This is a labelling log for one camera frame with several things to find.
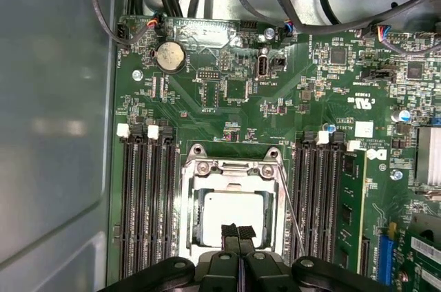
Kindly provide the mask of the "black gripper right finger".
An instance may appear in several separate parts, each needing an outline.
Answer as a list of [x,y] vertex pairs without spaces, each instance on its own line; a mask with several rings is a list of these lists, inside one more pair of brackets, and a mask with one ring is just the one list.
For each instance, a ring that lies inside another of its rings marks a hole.
[[286,265],[276,253],[257,251],[251,226],[238,227],[240,251],[251,291],[388,291],[370,278],[319,258],[303,256]]

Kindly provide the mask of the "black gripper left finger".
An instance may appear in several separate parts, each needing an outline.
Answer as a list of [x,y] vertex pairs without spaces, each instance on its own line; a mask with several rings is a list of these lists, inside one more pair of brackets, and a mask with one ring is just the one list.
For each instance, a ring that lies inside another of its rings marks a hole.
[[163,260],[103,291],[236,291],[239,274],[238,227],[221,227],[220,251],[200,256],[198,264],[182,257]]

